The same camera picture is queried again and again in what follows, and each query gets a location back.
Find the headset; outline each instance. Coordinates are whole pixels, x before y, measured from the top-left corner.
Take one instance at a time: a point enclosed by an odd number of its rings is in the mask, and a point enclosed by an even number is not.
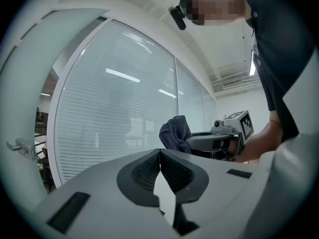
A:
[[[180,30],[186,29],[185,17],[196,25],[204,25],[204,20],[199,19],[198,12],[192,6],[192,0],[180,0],[179,5],[168,9]]]

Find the black shirt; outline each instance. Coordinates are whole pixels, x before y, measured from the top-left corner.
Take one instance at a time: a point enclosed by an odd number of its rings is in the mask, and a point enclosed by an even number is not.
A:
[[[298,134],[283,96],[307,65],[315,41],[298,12],[287,0],[246,0],[259,51],[253,57],[268,108],[277,111],[284,139]]]

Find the dark cloth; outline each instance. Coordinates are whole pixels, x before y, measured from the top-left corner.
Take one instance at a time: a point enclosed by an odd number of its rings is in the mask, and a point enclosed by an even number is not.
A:
[[[159,132],[159,138],[166,149],[173,149],[191,154],[191,149],[185,142],[191,137],[190,129],[184,115],[175,116],[164,124]]]
[[[283,96],[307,65],[315,41],[302,17],[287,0],[246,1],[252,17],[247,23],[254,29],[261,62],[254,64],[268,108],[277,111],[284,139],[289,139],[296,136],[298,130]]]

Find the white door frame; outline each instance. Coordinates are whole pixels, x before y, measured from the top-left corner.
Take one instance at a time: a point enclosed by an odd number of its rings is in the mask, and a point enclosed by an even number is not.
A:
[[[55,149],[54,149],[54,143],[55,143],[54,128],[55,128],[55,118],[56,118],[56,112],[57,112],[59,99],[65,84],[65,81],[75,61],[81,55],[81,52],[84,50],[86,45],[93,39],[93,37],[112,20],[113,20],[112,18],[108,18],[107,20],[102,22],[81,42],[81,44],[76,48],[76,50],[73,52],[72,56],[66,63],[65,67],[63,68],[61,76],[54,89],[51,104],[50,104],[49,116],[48,116],[46,144],[48,148],[48,159],[49,159],[51,174],[52,174],[52,178],[56,188],[62,186],[62,181],[59,176],[59,172],[57,168],[57,160],[56,160]]]

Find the white wall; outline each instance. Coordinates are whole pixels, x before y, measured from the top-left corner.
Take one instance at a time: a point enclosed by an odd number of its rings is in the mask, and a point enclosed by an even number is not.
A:
[[[49,97],[49,96],[43,96],[43,95],[40,96],[39,104],[38,104],[40,112],[46,113],[46,114],[49,113],[51,99],[52,97]]]
[[[255,134],[259,133],[269,121],[269,110],[263,89],[255,89],[243,94],[217,99],[217,116],[224,116],[244,110],[249,111]]]

